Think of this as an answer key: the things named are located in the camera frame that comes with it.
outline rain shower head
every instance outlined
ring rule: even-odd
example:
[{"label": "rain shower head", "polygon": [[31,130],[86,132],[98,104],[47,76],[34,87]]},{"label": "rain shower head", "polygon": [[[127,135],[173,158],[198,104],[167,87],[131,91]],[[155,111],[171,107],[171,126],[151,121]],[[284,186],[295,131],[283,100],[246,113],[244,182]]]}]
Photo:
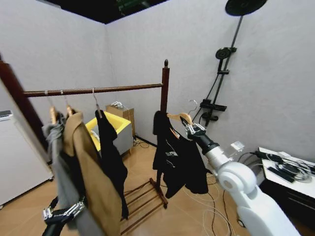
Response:
[{"label": "rain shower head", "polygon": [[260,9],[267,0],[229,0],[225,11],[231,16],[244,16]]}]

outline cardboard box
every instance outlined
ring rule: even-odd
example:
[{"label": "cardboard box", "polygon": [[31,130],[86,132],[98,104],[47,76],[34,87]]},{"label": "cardboard box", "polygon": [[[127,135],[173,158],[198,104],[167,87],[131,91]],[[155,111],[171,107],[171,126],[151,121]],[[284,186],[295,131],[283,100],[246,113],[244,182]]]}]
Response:
[{"label": "cardboard box", "polygon": [[133,108],[128,110],[125,107],[123,109],[120,109],[120,108],[116,108],[116,107],[111,106],[111,105],[107,105],[106,111],[111,113],[111,114],[117,115],[117,116],[125,118],[127,120],[130,120],[131,125],[132,125],[132,136],[135,136],[136,130],[135,130],[135,126],[134,126],[134,116],[133,116],[134,109]]}]

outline black jacket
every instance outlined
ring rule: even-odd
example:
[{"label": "black jacket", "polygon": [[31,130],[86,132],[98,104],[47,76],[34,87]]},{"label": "black jacket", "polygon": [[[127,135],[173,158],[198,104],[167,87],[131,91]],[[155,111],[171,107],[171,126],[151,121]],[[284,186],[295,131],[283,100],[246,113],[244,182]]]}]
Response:
[{"label": "black jacket", "polygon": [[101,148],[101,167],[122,199],[122,217],[128,219],[129,211],[124,197],[124,182],[127,178],[128,170],[113,144],[113,141],[117,138],[116,130],[109,123],[102,110],[101,113],[102,118],[99,117],[98,111],[95,111]]},{"label": "black jacket", "polygon": [[164,173],[165,196],[171,198],[183,186],[192,193],[208,193],[207,172],[196,142],[176,132],[166,113],[160,111],[154,116],[153,134],[157,135],[153,169]]}]

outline clothing label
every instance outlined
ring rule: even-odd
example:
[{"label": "clothing label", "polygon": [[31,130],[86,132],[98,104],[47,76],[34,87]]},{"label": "clothing label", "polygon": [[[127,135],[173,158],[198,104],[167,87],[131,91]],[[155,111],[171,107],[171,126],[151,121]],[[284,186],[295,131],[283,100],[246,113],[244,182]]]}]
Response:
[{"label": "clothing label", "polygon": [[177,153],[174,151],[169,151],[169,152],[166,152],[165,154],[166,156],[178,156]]},{"label": "clothing label", "polygon": [[174,133],[176,135],[176,137],[179,139],[179,137],[181,136],[179,133],[177,133],[175,130],[174,130]]}]

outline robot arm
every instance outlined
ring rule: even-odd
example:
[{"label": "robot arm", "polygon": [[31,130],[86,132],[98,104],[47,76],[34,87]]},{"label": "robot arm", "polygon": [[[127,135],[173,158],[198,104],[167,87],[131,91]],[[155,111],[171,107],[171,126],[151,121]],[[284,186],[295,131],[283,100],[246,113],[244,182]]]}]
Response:
[{"label": "robot arm", "polygon": [[238,215],[251,235],[300,235],[279,205],[260,190],[249,167],[228,158],[200,124],[189,125],[185,120],[182,123],[187,137],[201,147],[221,187],[232,196]]}]

